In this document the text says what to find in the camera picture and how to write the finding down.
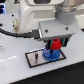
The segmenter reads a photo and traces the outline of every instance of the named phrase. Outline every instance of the blue object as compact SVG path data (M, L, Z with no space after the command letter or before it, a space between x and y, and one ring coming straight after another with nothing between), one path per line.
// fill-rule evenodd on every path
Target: blue object
M43 57L48 61L56 61L60 58L60 50L53 50L53 53L50 53L50 50L46 48L43 50Z
M5 9L4 11L5 11L5 13L6 13L6 7L5 7L5 3L4 3L4 9Z

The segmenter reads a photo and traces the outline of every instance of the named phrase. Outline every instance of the red object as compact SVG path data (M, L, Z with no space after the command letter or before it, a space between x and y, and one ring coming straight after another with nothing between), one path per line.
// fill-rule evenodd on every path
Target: red object
M19 3L19 1L16 1L17 3Z
M52 50L59 50L61 48L61 46L62 46L61 40L60 39L54 39L52 46L51 46L51 49Z

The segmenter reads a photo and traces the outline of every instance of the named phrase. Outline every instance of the silver plate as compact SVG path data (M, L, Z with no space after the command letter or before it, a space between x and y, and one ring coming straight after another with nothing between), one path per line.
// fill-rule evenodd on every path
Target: silver plate
M70 37L79 30L77 19L71 25L63 25L58 20L41 21L40 31L42 40Z
M35 59L35 53L38 53L38 59ZM26 53L26 57L27 57L28 64L30 67L36 67L36 66L50 63L50 61L44 59L42 53L43 53L43 50L32 51L32 52ZM64 56L64 54L61 51L60 58L57 61L60 61L63 59L66 59L66 57Z

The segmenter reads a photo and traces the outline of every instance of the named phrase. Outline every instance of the cable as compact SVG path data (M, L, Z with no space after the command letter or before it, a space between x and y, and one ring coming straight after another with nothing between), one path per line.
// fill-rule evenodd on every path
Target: cable
M0 3L4 3L6 0L0 0Z
M11 32L5 31L0 28L0 32L5 35L13 36L13 37L40 39L39 30L32 30L31 32L24 33L24 34L16 34L16 33L11 33Z

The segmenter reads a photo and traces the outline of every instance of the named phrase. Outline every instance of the black cable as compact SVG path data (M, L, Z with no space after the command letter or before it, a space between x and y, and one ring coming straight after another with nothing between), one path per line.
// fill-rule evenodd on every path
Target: black cable
M4 3L6 0L0 0L0 3Z
M39 30L32 30L32 32L28 32L28 33L24 33L24 34L16 34L16 33L11 33L11 32L5 31L0 28L0 32L5 35L13 36L13 37L40 39Z

